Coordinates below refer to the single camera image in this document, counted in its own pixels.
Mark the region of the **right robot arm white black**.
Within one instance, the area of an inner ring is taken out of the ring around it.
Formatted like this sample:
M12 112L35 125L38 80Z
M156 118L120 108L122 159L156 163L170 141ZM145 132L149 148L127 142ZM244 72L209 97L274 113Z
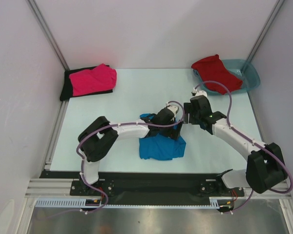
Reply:
M262 194L289 178L281 148L275 144L257 141L235 128L229 116L213 112L208 98L193 96L184 103L185 122L199 125L202 130L220 138L236 150L247 162L243 170L230 169L221 174L215 189L220 195L228 195L233 188L248 187Z

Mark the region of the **blue t shirt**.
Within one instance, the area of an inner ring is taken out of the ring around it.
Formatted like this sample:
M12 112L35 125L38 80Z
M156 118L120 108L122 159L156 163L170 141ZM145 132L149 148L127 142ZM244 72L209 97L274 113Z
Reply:
M180 136L182 125L180 122L167 128L150 126L149 133L139 139L140 158L168 161L183 157L186 142Z

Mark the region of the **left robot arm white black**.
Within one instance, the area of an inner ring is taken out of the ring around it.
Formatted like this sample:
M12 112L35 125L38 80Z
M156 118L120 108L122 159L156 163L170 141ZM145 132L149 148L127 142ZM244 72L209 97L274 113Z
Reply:
M179 107L167 104L156 114L150 114L135 122L111 123L106 117L98 117L79 136L76 152L82 158L81 189L88 195L97 192L99 165L117 140L149 138L162 135L176 140L180 136L183 120L176 121Z

